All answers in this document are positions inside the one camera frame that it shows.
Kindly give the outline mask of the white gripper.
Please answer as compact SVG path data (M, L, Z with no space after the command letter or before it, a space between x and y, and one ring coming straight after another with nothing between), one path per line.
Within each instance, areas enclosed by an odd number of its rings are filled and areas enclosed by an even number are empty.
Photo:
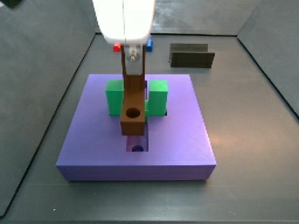
M124 47L125 74L141 75L144 48L155 16L155 0L92 0L97 26L109 44Z

